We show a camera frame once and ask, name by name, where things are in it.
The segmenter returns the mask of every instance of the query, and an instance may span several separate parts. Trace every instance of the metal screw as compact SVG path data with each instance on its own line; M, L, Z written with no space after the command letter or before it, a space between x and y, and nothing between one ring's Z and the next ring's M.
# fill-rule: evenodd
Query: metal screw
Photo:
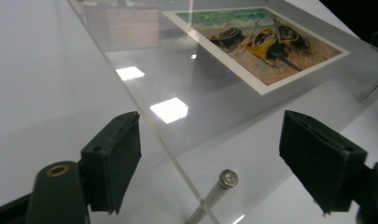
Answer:
M211 191L205 197L205 203L209 208L212 208L227 190L234 188L238 184L238 175L232 170L223 170L218 176L217 183L212 187ZM197 224L203 217L205 217L205 211L199 206L195 212L191 215L186 224Z
M69 166L62 164L62 165L56 165L47 170L47 175L51 177L55 177L58 175L63 175L66 172L69 171Z

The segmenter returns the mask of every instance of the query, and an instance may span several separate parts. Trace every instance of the white surface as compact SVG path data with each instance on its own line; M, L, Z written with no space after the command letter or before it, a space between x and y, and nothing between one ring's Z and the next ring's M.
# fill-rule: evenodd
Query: white surface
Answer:
M281 1L196 3L193 8L253 7L267 3L270 8L285 12L286 17L300 21L302 26L311 27L314 33L352 52L351 60L349 57L341 59L338 63L313 72L308 79L292 82L290 87L285 87L286 91L281 88L265 97L259 97L251 88L246 89L247 85L242 80L234 82L233 79L221 78L221 74L228 74L226 70L232 68L225 67L214 59L214 52L206 57L209 55L207 50L199 48L193 38L164 34L157 48L116 49L113 53L108 52L110 48L103 49L110 64L116 69L122 64L129 64L147 74L143 78L127 81L126 84L143 108L143 114L151 126L155 127L154 133L183 167L189 177L188 184L192 183L204 196L214 185L215 179L212 177L217 176L221 169L229 167L239 173L239 186L212 210L220 222L230 223L242 213L250 213L290 174L278 156L277 139L280 137L283 110L286 108L316 115L318 119L326 120L340 131L366 105L360 104L352 91L360 91L366 86L364 81L370 82L370 76L378 74L368 70L376 69L373 65L378 65L374 60L378 52L375 52L374 58L372 54L370 57L364 51L369 49L367 45L363 46L345 32ZM175 10L187 7L179 6ZM93 17L90 13L84 14L86 19ZM167 18L161 17L161 21L160 27L176 29ZM92 29L95 26L90 26L90 23L88 25L95 41L103 43L101 40L107 39L104 36L106 32L95 32ZM195 52L197 58L192 60L190 56ZM328 78L319 80L319 85L313 83L313 78L323 76ZM303 91L303 87L307 87L308 91ZM149 108L173 97L185 102L189 112L185 118L166 125Z
M340 23L318 1L288 2ZM131 110L119 78L64 1L0 0L0 205L29 193L44 166L77 161L111 118ZM378 161L378 102L343 134L369 151L369 166ZM92 223L183 223L198 205L143 122L141 137L143 158L121 215L91 214ZM353 204L349 214L323 218L292 176L240 223L354 223L356 210Z

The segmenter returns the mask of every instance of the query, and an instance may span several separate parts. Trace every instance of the tabletop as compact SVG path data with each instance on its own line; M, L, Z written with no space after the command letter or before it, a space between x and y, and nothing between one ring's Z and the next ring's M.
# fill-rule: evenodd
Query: tabletop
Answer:
M18 27L17 18L25 18ZM277 39L276 26L305 44L276 58L240 45L267 29ZM234 27L238 44L210 41ZM348 33L285 1L34 0L20 10L0 2L0 205L30 192L40 168L78 160L111 118L138 110L144 157L121 215L91 214L93 222L183 223L230 168L240 182L215 207L203 203L203 223L243 215L242 223L286 223L263 212L291 202L286 192L314 205L278 156L283 112L356 139L368 121L361 116L378 118L369 112L378 111L378 89L367 94L378 80L378 50ZM282 79L267 82L272 75ZM172 117L159 114L162 102L177 103L166 109Z

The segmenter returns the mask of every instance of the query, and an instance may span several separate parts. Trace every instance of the photograph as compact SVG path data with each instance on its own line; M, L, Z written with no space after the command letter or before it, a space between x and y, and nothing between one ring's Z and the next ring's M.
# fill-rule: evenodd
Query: photograph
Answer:
M266 7L162 13L261 95L349 54Z

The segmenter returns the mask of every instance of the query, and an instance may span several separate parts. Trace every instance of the dark background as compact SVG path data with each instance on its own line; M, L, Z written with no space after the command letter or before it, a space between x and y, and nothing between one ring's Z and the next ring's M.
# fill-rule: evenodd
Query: dark background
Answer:
M370 43L371 35L378 33L378 0L320 0L320 2L360 39Z

